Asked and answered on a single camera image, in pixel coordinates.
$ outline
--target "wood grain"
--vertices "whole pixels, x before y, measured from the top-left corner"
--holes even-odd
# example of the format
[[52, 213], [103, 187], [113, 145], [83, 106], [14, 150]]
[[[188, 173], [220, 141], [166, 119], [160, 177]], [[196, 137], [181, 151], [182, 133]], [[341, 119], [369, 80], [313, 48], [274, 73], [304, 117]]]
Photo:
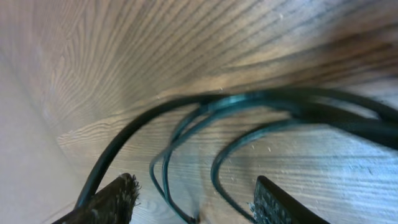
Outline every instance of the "wood grain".
[[[82, 182], [124, 125], [181, 95], [324, 86], [398, 108], [397, 1], [18, 0], [0, 6], [0, 47]], [[102, 186], [124, 172], [142, 184], [133, 223], [180, 222], [148, 168], [192, 108], [151, 122], [112, 163]], [[170, 164], [175, 201], [208, 223], [246, 223], [215, 193], [211, 162], [245, 130], [284, 116], [248, 111], [189, 140]], [[249, 209], [261, 174], [332, 223], [398, 219], [398, 155], [326, 126], [254, 142], [223, 165], [221, 181]]]

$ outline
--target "tangled cable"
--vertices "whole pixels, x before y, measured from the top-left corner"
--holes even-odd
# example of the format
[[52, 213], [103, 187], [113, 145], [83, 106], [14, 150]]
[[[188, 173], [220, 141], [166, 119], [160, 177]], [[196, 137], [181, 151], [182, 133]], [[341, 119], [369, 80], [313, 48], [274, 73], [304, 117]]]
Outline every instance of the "tangled cable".
[[[344, 104], [338, 104], [337, 102], [350, 103], [366, 108], [372, 111], [375, 116], [365, 117], [344, 110], [341, 106], [344, 106]], [[293, 128], [301, 124], [327, 124], [383, 146], [398, 150], [398, 111], [384, 104], [370, 100], [369, 98], [351, 93], [321, 88], [285, 87], [250, 91], [237, 95], [187, 96], [156, 106], [142, 113], [123, 128], [97, 160], [79, 195], [75, 208], [82, 206], [95, 194], [112, 160], [116, 157], [116, 154], [126, 141], [137, 130], [163, 113], [190, 104], [199, 104], [199, 107], [181, 120], [171, 135], [169, 145], [150, 162], [150, 177], [156, 189], [175, 213], [187, 223], [197, 223], [198, 220], [182, 211], [171, 197], [168, 180], [168, 168], [171, 155], [176, 148], [212, 122], [242, 110], [266, 106], [278, 111], [288, 111], [291, 116], [290, 119], [261, 124], [255, 129], [243, 134], [221, 150], [213, 161], [211, 167], [211, 181], [215, 189], [237, 212], [252, 223], [256, 223], [256, 220], [228, 195], [218, 178], [219, 169], [223, 161], [245, 144], [262, 138], [267, 133]], [[187, 129], [190, 124], [201, 116], [207, 117]], [[161, 159], [163, 159], [163, 190], [154, 174], [155, 164]]]

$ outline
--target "black cable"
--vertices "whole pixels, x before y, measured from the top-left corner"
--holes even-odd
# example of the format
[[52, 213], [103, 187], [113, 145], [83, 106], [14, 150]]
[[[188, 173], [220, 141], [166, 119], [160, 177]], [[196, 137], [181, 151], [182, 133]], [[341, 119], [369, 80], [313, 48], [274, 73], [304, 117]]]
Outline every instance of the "black cable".
[[[317, 100], [322, 98], [331, 98], [361, 106], [374, 111], [380, 119], [364, 118], [358, 114], [354, 114], [340, 108], [318, 103]], [[175, 128], [175, 131], [172, 133], [169, 146], [155, 156], [155, 158], [150, 162], [150, 177], [156, 189], [176, 214], [187, 223], [196, 223], [198, 220], [184, 213], [172, 200], [167, 173], [172, 152], [199, 130], [207, 127], [218, 119], [237, 113], [238, 111], [256, 106], [266, 106], [275, 110], [288, 111], [293, 117], [292, 119], [285, 121], [276, 121], [270, 124], [264, 124], [263, 126], [238, 138], [216, 156], [211, 168], [211, 180], [216, 190], [239, 213], [254, 223], [255, 220], [253, 217], [247, 214], [236, 202], [232, 200], [232, 198], [223, 190], [220, 180], [218, 180], [218, 169], [226, 156], [237, 150], [238, 147], [246, 144], [248, 141], [260, 138], [270, 131], [277, 131], [278, 129], [288, 128], [297, 124], [325, 123], [384, 146], [398, 149], [398, 111], [389, 106], [351, 93], [336, 90], [324, 90], [320, 88], [275, 88], [270, 90], [251, 91], [238, 95], [189, 96], [172, 100], [152, 108], [129, 123], [111, 141], [104, 153], [102, 153], [98, 159], [80, 193], [75, 208], [86, 203], [95, 194], [96, 189], [98, 188], [110, 163], [120, 148], [122, 148], [123, 144], [138, 129], [162, 113], [192, 103], [199, 103], [199, 108], [182, 119]], [[207, 118], [184, 132], [186, 127], [203, 115], [206, 115]], [[161, 159], [164, 159], [162, 166], [162, 185], [164, 191], [159, 185], [154, 174], [155, 163]]]

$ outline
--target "wire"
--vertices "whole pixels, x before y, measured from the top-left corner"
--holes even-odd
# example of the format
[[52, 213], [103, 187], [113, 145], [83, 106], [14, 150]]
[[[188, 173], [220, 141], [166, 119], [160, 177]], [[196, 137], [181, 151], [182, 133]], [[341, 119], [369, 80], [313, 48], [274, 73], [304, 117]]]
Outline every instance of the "wire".
[[[333, 100], [351, 103], [375, 112], [379, 119], [365, 118], [358, 114], [319, 103], [322, 98], [331, 98]], [[170, 137], [169, 146], [156, 155], [150, 162], [150, 177], [159, 191], [160, 195], [175, 211], [175, 213], [186, 223], [197, 223], [198, 219], [190, 217], [182, 211], [172, 200], [169, 180], [168, 166], [172, 152], [181, 144], [187, 141], [198, 131], [209, 126], [212, 122], [230, 116], [242, 110], [253, 107], [266, 106], [275, 110], [288, 111], [292, 119], [276, 121], [273, 123], [263, 124], [258, 128], [242, 135], [237, 140], [224, 148], [213, 162], [211, 168], [211, 181], [215, 189], [220, 195], [233, 207], [237, 212], [246, 217], [250, 222], [255, 223], [255, 219], [247, 214], [222, 188], [218, 179], [218, 170], [222, 162], [232, 152], [239, 147], [254, 141], [263, 135], [278, 131], [280, 129], [291, 128], [299, 124], [320, 123], [328, 124], [338, 129], [342, 129], [359, 137], [374, 141], [381, 145], [398, 149], [398, 111], [389, 106], [383, 105], [376, 101], [346, 93], [337, 90], [326, 90], [320, 88], [275, 88], [261, 91], [250, 91], [238, 95], [198, 95], [188, 96], [181, 99], [172, 100], [163, 103], [155, 108], [138, 116], [134, 121], [129, 123], [109, 144], [102, 155], [99, 157], [93, 170], [87, 178], [75, 208], [82, 206], [95, 194], [101, 179], [105, 175], [110, 163], [122, 148], [124, 143], [143, 125], [147, 124], [153, 118], [163, 113], [171, 111], [175, 108], [199, 103], [200, 106], [189, 113], [179, 122]], [[207, 116], [190, 129], [185, 130], [197, 118]], [[162, 166], [162, 185], [163, 189], [155, 178], [154, 167], [157, 162], [163, 159]]]

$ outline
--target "dark object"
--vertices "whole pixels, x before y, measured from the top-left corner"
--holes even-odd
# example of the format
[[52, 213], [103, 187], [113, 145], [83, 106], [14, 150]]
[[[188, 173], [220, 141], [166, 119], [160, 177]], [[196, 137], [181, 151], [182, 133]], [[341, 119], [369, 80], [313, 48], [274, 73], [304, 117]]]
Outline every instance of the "dark object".
[[95, 194], [88, 203], [53, 224], [128, 224], [136, 205], [138, 190], [136, 177], [122, 174]]
[[[224, 118], [233, 113], [258, 106], [266, 106], [279, 111], [288, 111], [292, 117], [291, 119], [261, 124], [252, 131], [243, 134], [216, 156], [211, 167], [211, 181], [215, 189], [237, 212], [253, 223], [257, 223], [257, 220], [252, 215], [246, 213], [228, 195], [218, 178], [218, 170], [223, 161], [243, 145], [262, 138], [270, 132], [281, 131], [303, 124], [327, 124], [352, 135], [376, 142], [382, 146], [398, 149], [398, 111], [369, 98], [351, 93], [321, 88], [285, 87], [250, 91], [238, 95], [187, 96], [156, 106], [141, 114], [123, 128], [97, 160], [87, 178], [86, 184], [81, 190], [75, 208], [80, 208], [90, 201], [112, 160], [123, 147], [124, 143], [137, 130], [163, 113], [194, 103], [198, 104], [199, 107], [181, 120], [171, 135], [169, 146], [160, 152], [150, 163], [150, 177], [160, 195], [175, 213], [187, 223], [196, 223], [198, 219], [187, 215], [172, 200], [167, 173], [172, 152], [199, 130], [207, 127], [217, 119]], [[373, 116], [365, 117], [344, 110], [343, 106], [346, 104], [356, 105], [362, 109], [372, 111]], [[200, 116], [206, 116], [206, 118], [190, 129], [187, 129]], [[162, 184], [164, 191], [154, 174], [155, 163], [161, 159], [163, 159]]]
[[254, 218], [261, 224], [328, 223], [264, 176], [257, 178]]

